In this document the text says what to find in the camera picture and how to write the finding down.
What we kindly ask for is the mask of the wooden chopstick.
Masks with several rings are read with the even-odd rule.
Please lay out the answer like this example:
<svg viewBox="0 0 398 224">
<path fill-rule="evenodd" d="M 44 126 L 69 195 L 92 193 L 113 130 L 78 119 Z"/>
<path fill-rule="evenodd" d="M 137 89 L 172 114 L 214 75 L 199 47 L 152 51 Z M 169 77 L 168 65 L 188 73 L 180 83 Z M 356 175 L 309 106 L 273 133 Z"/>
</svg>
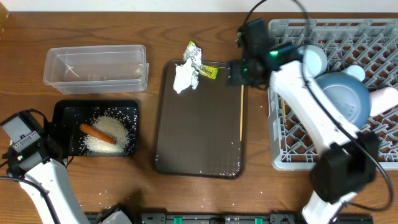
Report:
<svg viewBox="0 0 398 224">
<path fill-rule="evenodd" d="M 241 85 L 241 106 L 240 106 L 240 124 L 239 124 L 239 139 L 243 140 L 243 110 L 244 110 L 244 85 Z"/>
<path fill-rule="evenodd" d="M 282 99 L 282 114 L 284 119 L 284 124 L 286 124 L 286 112 L 285 112 L 285 100 Z"/>
</svg>

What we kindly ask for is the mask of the orange carrot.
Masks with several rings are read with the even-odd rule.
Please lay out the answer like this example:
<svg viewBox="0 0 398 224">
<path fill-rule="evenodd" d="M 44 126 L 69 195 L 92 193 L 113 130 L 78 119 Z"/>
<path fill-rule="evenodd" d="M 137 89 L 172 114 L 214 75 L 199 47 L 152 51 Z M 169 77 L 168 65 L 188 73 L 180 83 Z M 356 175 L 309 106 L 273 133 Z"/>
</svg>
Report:
<svg viewBox="0 0 398 224">
<path fill-rule="evenodd" d="M 80 124 L 80 131 L 89 136 L 93 136 L 94 138 L 102 140 L 104 142 L 116 145 L 116 141 L 113 138 L 111 138 L 107 134 L 93 128 L 92 126 L 90 126 L 88 124 L 85 124 L 85 123 Z"/>
</svg>

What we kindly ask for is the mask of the yellow snack packet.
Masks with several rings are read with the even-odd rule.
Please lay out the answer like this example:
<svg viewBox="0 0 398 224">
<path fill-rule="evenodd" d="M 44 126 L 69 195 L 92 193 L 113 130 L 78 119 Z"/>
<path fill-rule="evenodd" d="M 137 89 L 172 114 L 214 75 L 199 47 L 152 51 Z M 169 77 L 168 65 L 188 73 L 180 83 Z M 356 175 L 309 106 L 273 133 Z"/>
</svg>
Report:
<svg viewBox="0 0 398 224">
<path fill-rule="evenodd" d="M 199 73 L 203 76 L 215 80 L 218 74 L 218 68 L 202 64 L 199 66 Z"/>
</svg>

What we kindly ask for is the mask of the pile of white rice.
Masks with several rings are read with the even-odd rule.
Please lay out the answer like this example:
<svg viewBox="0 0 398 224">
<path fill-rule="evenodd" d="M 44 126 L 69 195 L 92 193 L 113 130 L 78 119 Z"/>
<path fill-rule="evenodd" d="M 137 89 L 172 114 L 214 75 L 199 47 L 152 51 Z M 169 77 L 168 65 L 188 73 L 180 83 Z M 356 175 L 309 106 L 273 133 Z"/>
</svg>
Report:
<svg viewBox="0 0 398 224">
<path fill-rule="evenodd" d="M 79 132 L 78 145 L 80 156 L 130 156 L 134 154 L 137 137 L 138 114 L 136 108 L 100 108 L 93 107 L 91 117 L 83 123 L 107 134 L 116 141 L 116 145 L 104 142 L 83 132 Z"/>
</svg>

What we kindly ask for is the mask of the light blue bowl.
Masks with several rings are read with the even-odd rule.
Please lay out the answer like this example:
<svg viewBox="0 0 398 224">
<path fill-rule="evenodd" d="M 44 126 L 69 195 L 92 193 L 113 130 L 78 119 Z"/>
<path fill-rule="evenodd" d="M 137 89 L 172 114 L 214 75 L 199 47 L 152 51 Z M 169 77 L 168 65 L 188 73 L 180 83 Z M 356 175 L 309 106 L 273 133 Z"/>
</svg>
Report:
<svg viewBox="0 0 398 224">
<path fill-rule="evenodd" d="M 298 52 L 303 55 L 307 75 L 317 77 L 324 74 L 327 66 L 327 57 L 321 48 L 314 45 L 303 45 L 298 48 Z"/>
</svg>

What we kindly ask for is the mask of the silver foil wrapper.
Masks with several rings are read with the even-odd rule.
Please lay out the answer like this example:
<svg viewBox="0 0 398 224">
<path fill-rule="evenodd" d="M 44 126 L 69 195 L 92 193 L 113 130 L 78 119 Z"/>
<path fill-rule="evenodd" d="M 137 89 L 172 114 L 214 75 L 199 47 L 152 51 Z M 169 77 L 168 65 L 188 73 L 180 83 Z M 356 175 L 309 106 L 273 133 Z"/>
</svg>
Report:
<svg viewBox="0 0 398 224">
<path fill-rule="evenodd" d="M 202 52 L 201 48 L 197 47 L 193 41 L 190 41 L 183 53 L 183 60 L 186 62 L 191 60 L 192 65 L 196 67 L 201 66 Z"/>
</svg>

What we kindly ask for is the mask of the white napkin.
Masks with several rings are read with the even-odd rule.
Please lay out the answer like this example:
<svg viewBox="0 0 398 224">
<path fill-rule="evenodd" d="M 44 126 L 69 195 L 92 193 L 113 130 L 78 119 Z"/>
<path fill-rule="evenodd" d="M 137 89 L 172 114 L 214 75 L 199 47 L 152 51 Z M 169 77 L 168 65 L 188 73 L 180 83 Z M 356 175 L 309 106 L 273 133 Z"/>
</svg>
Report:
<svg viewBox="0 0 398 224">
<path fill-rule="evenodd" d="M 192 60 L 190 58 L 183 65 L 176 66 L 173 89 L 177 94 L 180 94 L 188 87 L 196 90 L 198 84 L 198 72 L 193 67 Z"/>
</svg>

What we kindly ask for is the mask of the dark blue plate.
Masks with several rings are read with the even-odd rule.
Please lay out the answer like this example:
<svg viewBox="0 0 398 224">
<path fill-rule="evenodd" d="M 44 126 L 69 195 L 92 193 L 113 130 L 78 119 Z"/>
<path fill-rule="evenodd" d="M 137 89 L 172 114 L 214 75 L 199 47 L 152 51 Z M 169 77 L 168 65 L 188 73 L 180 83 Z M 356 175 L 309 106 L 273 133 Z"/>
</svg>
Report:
<svg viewBox="0 0 398 224">
<path fill-rule="evenodd" d="M 357 78 L 343 72 L 326 73 L 315 78 L 335 108 L 357 128 L 370 117 L 370 93 Z"/>
</svg>

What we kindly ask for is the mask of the light blue cup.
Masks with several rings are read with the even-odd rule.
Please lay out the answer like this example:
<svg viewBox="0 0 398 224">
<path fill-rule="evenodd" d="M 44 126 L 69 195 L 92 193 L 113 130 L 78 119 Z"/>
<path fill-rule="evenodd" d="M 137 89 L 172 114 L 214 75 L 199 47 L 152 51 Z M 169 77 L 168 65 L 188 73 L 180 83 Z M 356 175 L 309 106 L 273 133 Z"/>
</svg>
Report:
<svg viewBox="0 0 398 224">
<path fill-rule="evenodd" d="M 366 77 L 364 69 L 359 65 L 350 65 L 349 67 L 342 70 L 342 72 L 352 77 L 355 77 L 361 82 L 363 82 Z"/>
</svg>

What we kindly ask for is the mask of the white pink cup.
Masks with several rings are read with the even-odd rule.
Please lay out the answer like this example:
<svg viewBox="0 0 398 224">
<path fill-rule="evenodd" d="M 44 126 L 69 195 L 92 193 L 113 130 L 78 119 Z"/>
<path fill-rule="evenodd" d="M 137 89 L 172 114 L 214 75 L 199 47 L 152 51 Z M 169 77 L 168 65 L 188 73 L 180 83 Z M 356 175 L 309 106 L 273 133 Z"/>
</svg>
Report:
<svg viewBox="0 0 398 224">
<path fill-rule="evenodd" d="M 370 116 L 378 116 L 387 110 L 397 106 L 398 91 L 392 87 L 385 87 L 370 93 L 371 111 Z"/>
</svg>

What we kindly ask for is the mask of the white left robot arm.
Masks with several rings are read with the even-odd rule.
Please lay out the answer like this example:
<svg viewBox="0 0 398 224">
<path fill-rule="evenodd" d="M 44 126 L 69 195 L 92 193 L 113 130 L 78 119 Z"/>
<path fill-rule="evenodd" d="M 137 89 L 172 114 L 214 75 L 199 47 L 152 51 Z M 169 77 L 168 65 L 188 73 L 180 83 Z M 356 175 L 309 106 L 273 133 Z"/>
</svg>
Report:
<svg viewBox="0 0 398 224">
<path fill-rule="evenodd" d="M 62 152 L 36 122 L 15 117 L 1 127 L 12 144 L 6 152 L 7 176 L 33 201 L 43 223 L 89 223 L 70 185 Z"/>
</svg>

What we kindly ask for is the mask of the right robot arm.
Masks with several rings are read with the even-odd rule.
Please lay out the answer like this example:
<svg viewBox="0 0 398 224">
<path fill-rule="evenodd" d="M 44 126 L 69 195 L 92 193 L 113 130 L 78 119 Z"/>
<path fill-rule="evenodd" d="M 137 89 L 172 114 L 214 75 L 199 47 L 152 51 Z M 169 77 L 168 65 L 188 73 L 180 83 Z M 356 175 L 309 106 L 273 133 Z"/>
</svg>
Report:
<svg viewBox="0 0 398 224">
<path fill-rule="evenodd" d="M 226 64 L 232 85 L 267 85 L 281 96 L 307 130 L 320 155 L 310 171 L 313 193 L 302 209 L 306 223 L 331 223 L 375 179 L 379 141 L 362 133 L 332 104 L 304 70 L 303 52 L 291 43 L 246 44 L 244 57 Z"/>
</svg>

